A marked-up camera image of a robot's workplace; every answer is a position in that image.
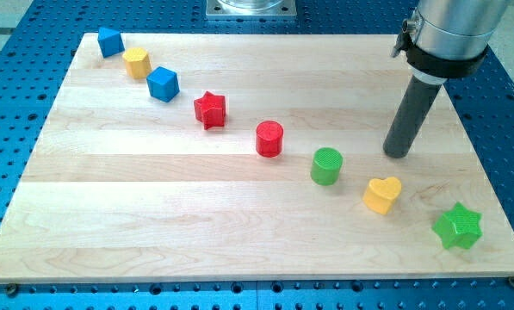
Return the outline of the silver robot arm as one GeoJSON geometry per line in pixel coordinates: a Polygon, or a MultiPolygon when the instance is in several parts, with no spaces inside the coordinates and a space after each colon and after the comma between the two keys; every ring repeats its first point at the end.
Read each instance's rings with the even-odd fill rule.
{"type": "Polygon", "coordinates": [[[391,51],[404,53],[413,76],[426,84],[474,74],[509,0],[420,0],[401,25],[391,51]]]}

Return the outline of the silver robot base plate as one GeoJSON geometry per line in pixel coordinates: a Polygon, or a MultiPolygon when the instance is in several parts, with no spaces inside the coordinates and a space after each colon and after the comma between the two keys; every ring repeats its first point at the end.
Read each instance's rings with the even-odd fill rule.
{"type": "Polygon", "coordinates": [[[205,0],[207,20],[295,19],[295,0],[205,0]]]}

